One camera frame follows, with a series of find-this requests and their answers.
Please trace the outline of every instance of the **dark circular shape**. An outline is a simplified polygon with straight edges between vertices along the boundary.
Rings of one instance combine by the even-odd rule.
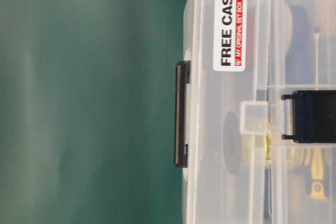
[[[232,175],[239,171],[242,161],[242,143],[238,126],[236,114],[232,111],[227,113],[223,129],[223,154],[226,168]]]

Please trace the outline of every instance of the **green surface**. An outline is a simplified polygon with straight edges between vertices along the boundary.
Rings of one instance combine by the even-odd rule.
[[[186,0],[0,0],[0,223],[182,223]]]

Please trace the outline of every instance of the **red label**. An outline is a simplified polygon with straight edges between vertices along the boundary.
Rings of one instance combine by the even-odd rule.
[[[242,65],[243,50],[243,0],[237,0],[236,6],[236,59],[235,65]]]

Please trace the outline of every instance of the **case lid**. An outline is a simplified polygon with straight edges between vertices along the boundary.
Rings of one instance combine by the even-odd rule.
[[[224,33],[215,24],[229,15],[221,6],[224,2],[230,1],[188,0],[184,14],[185,60],[191,61],[186,91],[188,168],[183,170],[187,224],[256,224],[264,218],[270,0],[232,2],[236,12],[241,4],[239,10],[246,11],[245,55],[241,65],[234,63],[241,66],[237,71],[214,66],[214,59],[221,58],[214,38]],[[233,13],[231,18],[237,29],[239,16]],[[232,43],[237,49],[240,37],[235,34]]]

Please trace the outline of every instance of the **black object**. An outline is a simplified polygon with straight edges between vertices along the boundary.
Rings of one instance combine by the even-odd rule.
[[[190,61],[180,61],[176,65],[175,97],[175,152],[174,165],[188,166],[188,145],[185,144],[186,84],[190,83]]]
[[[336,143],[336,90],[295,91],[292,99],[293,135],[296,143]]]

